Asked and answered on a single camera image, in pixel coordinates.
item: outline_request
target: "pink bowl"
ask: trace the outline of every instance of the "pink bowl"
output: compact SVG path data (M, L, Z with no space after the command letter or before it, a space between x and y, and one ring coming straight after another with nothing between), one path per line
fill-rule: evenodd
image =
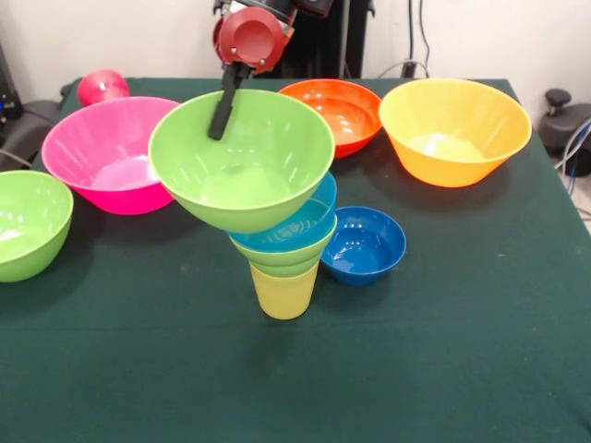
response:
M152 172L148 142L179 103L126 97L75 111L43 142L47 171L98 208L119 215L159 210L173 197Z

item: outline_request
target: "yellow cup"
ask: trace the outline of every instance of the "yellow cup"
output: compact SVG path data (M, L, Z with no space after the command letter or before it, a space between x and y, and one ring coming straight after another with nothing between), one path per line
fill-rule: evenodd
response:
M312 299L318 265L317 261L312 268L295 277L273 277L250 264L260 308L278 320L291 320L304 314Z

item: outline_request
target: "blue bowl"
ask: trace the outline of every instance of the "blue bowl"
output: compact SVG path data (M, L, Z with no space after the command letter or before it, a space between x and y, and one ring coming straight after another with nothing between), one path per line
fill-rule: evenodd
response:
M267 231L228 233L240 245L259 252L287 252L317 243L334 226L337 186L331 173L294 215Z
M336 215L336 231L321 261L337 281L370 284L403 257L406 236L389 215L364 207L339 208Z

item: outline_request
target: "white wall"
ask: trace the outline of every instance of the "white wall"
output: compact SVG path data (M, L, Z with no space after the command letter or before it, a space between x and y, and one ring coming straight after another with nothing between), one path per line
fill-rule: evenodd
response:
M370 78L408 56L407 2L374 1L379 15L368 29L364 69ZM551 87L569 90L573 102L591 101L589 0L424 2L431 76L507 78L535 120L546 111ZM415 58L423 55L416 25Z
M408 51L406 1L374 1L378 15L369 19L364 67L369 78ZM0 40L25 101L57 98L63 84L100 67L128 76L219 77L211 5L0 0ZM552 86L591 101L590 23L588 0L425 0L431 75L508 78L536 119ZM415 41L421 60L418 28Z

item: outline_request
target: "red ball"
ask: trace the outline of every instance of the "red ball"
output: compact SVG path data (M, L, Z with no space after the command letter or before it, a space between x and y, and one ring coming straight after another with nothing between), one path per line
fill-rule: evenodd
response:
M94 71L78 84L78 99L84 106L129 95L126 80L113 69Z

